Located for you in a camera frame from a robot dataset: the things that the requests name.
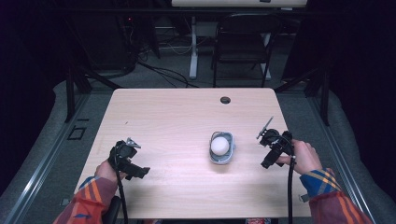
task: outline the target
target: striped sleeve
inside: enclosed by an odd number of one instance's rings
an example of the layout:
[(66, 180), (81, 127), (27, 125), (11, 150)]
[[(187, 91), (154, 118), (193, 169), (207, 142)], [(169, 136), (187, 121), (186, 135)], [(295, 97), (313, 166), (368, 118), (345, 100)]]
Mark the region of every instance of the striped sleeve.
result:
[(341, 191), (331, 169), (311, 171), (300, 179), (308, 191), (314, 223), (373, 223)]
[(102, 214), (116, 190), (117, 184), (110, 180), (97, 176), (87, 178), (54, 223), (102, 223)]
[(335, 180), (334, 173), (330, 168), (311, 171), (307, 174), (301, 175), (300, 179), (308, 191), (309, 198), (341, 190)]

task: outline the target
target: wooden table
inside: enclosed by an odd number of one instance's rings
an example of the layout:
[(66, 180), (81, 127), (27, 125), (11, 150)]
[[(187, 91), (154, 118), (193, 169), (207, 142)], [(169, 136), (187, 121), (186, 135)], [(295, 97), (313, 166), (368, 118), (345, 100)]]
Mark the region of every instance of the wooden table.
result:
[(172, 0), (174, 7), (305, 7), (307, 0)]
[[(231, 102), (223, 104), (221, 97)], [(117, 141), (131, 137), (132, 163), (150, 167), (143, 178), (123, 180), (130, 218), (286, 217), (288, 167), (261, 162), (269, 148), (256, 136), (287, 130), (271, 89), (116, 90), (109, 102), (78, 186), (108, 158)], [(236, 149), (226, 165), (209, 159), (214, 132), (233, 134)], [(293, 214), (309, 217), (299, 175), (293, 178)]]

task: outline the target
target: small bowl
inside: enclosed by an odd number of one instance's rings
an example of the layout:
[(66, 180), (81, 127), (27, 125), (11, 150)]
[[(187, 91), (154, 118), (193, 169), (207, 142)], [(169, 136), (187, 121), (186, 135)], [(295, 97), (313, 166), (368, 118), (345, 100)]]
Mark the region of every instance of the small bowl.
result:
[[(212, 141), (217, 137), (224, 137), (225, 139), (227, 139), (229, 143), (228, 151), (222, 156), (216, 155), (210, 148), (212, 145)], [(209, 157), (210, 160), (212, 160), (215, 164), (223, 165), (230, 162), (231, 157), (233, 156), (234, 149), (235, 149), (235, 144), (233, 143), (233, 135), (231, 133), (215, 132), (212, 134), (212, 138), (210, 139), (209, 142)]]

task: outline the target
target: white egg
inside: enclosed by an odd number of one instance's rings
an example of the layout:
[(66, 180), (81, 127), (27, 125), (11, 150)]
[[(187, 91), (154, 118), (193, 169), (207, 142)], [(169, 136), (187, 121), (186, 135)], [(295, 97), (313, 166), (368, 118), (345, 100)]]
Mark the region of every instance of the white egg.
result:
[(217, 137), (213, 139), (212, 144), (210, 145), (210, 149), (218, 156), (222, 156), (227, 153), (229, 148), (230, 144), (225, 137)]

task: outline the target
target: hand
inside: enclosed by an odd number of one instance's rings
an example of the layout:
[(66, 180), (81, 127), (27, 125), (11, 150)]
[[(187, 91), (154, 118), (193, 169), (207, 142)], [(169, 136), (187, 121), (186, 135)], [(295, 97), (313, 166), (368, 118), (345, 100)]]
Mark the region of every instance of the hand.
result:
[[(311, 147), (311, 144), (295, 139), (292, 139), (291, 143), (294, 145), (294, 155), (296, 156), (294, 170), (297, 173), (303, 175), (323, 168), (318, 153), (314, 147)], [(281, 156), (276, 162), (290, 165), (290, 156)]]
[[(98, 165), (98, 167), (96, 167), (95, 176), (106, 178), (116, 184), (118, 182), (116, 172), (107, 160), (103, 161), (100, 165)], [(125, 176), (127, 176), (127, 174), (120, 172), (120, 179), (125, 178)]]

